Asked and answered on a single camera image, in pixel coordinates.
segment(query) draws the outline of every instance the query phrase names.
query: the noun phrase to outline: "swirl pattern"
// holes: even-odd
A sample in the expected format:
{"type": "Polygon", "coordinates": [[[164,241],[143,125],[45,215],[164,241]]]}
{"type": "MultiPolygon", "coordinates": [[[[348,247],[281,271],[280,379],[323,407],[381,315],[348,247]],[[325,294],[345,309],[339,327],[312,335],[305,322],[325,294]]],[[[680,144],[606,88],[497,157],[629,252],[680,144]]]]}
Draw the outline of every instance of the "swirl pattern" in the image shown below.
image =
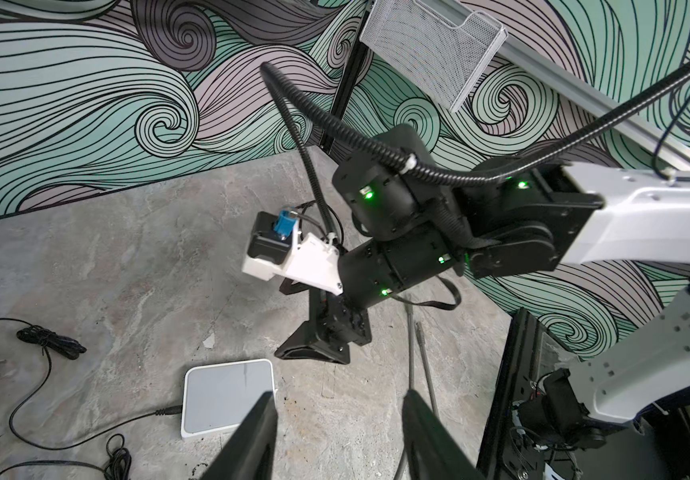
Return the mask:
{"type": "Polygon", "coordinates": [[[118,0],[0,0],[0,18],[86,20],[107,12],[118,0]]]}
{"type": "Polygon", "coordinates": [[[176,70],[201,70],[215,54],[215,30],[189,0],[134,0],[134,20],[150,52],[176,70]]]}
{"type": "Polygon", "coordinates": [[[527,274],[473,282],[505,311],[528,309],[581,357],[596,356],[619,340],[616,319],[604,303],[564,280],[527,274]]]}
{"type": "Polygon", "coordinates": [[[410,124],[417,130],[429,150],[436,147],[441,121],[433,104],[424,98],[409,98],[393,114],[393,124],[410,124]]]}
{"type": "MultiPolygon", "coordinates": [[[[262,87],[257,68],[265,60],[321,108],[331,108],[342,67],[331,65],[329,52],[347,56],[363,2],[302,5],[293,31],[288,15],[252,21],[203,5],[120,0],[99,16],[50,23],[17,21],[16,5],[0,10],[0,216],[293,148],[262,87]],[[201,18],[207,24],[196,33],[201,18]],[[153,49],[149,33],[156,22],[164,37],[153,49]],[[261,34],[238,32],[232,24],[241,22],[257,31],[268,22],[280,25],[265,34],[292,44],[253,44],[261,34]],[[214,47],[200,47],[205,43],[197,41],[209,35],[214,47]],[[196,61],[202,68],[187,71],[196,61]]],[[[235,10],[238,3],[211,4],[230,5],[235,10]]],[[[292,116],[310,137],[311,122],[294,109],[292,116]]]]}

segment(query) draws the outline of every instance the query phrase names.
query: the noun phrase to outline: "concrete floor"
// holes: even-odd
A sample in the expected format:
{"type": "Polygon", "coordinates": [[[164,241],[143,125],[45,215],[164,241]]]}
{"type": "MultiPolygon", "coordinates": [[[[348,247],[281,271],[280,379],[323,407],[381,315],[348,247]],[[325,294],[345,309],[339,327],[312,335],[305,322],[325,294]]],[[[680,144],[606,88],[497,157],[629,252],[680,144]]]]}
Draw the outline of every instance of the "concrete floor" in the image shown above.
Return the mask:
{"type": "MultiPolygon", "coordinates": [[[[328,200],[347,206],[328,181],[336,165],[313,149],[328,200]]],[[[280,361],[273,351],[307,319],[307,295],[283,296],[281,279],[241,273],[258,210],[312,197],[296,154],[254,160],[75,204],[0,220],[0,316],[43,325],[88,351],[53,355],[46,386],[18,414],[18,430],[50,446],[181,402],[193,366],[268,358],[279,414],[273,478],[391,478],[402,447],[407,389],[403,306],[370,309],[374,340],[351,347],[351,364],[280,361]],[[212,349],[203,345],[211,333],[212,349]]],[[[346,246],[363,239],[346,222],[346,246]]],[[[443,424],[474,462],[492,402],[508,316],[465,279],[454,312],[416,307],[423,322],[443,424]]],[[[412,290],[447,299],[437,280],[412,290]]],[[[66,452],[25,445],[8,415],[43,379],[45,358],[0,322],[0,469],[31,459],[103,466],[104,438],[66,452]]],[[[425,393],[417,355],[417,388],[425,393]]],[[[119,429],[133,478],[198,478],[227,436],[183,441],[179,416],[119,429]]],[[[26,467],[4,478],[100,478],[86,468],[26,467]]]]}

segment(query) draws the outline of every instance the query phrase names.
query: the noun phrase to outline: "wavy pattern wallpaper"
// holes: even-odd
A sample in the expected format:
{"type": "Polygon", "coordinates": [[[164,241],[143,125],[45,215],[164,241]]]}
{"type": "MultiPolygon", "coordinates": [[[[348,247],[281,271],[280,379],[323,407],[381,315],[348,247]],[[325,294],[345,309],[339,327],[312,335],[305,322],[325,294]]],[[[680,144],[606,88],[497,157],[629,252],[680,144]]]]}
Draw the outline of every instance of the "wavy pattern wallpaper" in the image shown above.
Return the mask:
{"type": "Polygon", "coordinates": [[[260,63],[330,109],[364,9],[0,0],[0,217],[294,148],[260,63]]]}
{"type": "MultiPolygon", "coordinates": [[[[690,59],[690,0],[463,0],[499,18],[509,33],[610,97],[625,101],[690,59]]],[[[380,58],[368,58],[345,120],[375,135],[412,124],[436,162],[468,170],[562,138],[592,119],[521,68],[495,57],[456,114],[429,100],[380,58]]],[[[690,84],[641,114],[664,128],[690,84]]],[[[690,147],[690,107],[673,134],[690,147]]],[[[348,152],[335,143],[332,156],[348,152]]],[[[648,168],[651,155],[611,132],[574,159],[648,168]]],[[[608,349],[667,305],[690,265],[620,260],[554,272],[471,279],[505,311],[527,307],[582,357],[608,349]]]]}

